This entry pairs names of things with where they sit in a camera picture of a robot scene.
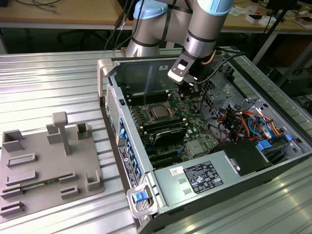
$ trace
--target warning label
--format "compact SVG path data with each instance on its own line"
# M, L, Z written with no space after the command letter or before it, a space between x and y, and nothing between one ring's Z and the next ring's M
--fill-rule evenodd
M185 168L184 173L195 193L199 194L223 184L210 161Z

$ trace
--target gray robot arm segment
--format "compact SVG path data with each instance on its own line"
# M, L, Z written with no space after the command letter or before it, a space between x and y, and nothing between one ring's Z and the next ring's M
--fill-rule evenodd
M184 45L185 51L168 73L176 83L195 80L188 72L197 59L212 54L233 0L146 0L127 57L156 56L160 40Z

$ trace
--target metal table surface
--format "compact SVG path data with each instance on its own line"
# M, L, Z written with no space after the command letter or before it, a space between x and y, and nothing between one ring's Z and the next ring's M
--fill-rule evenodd
M161 51L178 54L180 50ZM51 114L68 113L69 124L88 121L104 177L101 194L0 224L1 233L136 233L98 105L96 63L119 52L76 52L0 57L0 133L45 131ZM245 58L236 61L312 135L311 117ZM254 91L239 74L238 87ZM159 233L312 233L312 159L272 182L251 189Z

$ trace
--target small circuit board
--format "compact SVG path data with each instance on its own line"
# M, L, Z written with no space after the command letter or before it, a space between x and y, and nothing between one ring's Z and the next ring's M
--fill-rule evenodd
M143 103L136 97L139 105L128 104L154 168L207 155L218 144L199 114L196 98L181 98L177 91L172 91L163 97L142 99Z

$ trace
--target wooden desk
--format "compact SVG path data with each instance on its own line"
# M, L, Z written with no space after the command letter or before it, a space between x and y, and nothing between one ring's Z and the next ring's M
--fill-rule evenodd
M112 25L122 11L117 0L61 0L54 5L59 14L10 0L8 7L0 8L0 21Z
M266 15L268 11L263 6L246 0L241 3L244 6L255 5L258 11ZM0 8L0 28L66 28L66 29L113 29L114 23L122 9L117 0L61 0L55 3L59 14L41 10L35 6L27 6L10 0L9 6ZM278 34L312 34L312 30L306 30L292 20L294 17L286 17L280 23L266 44L253 60L254 63L261 59ZM132 22L128 21L124 27L132 29ZM234 17L228 15L221 32L230 33L263 33L264 27L259 24L251 24L245 20L245 16Z

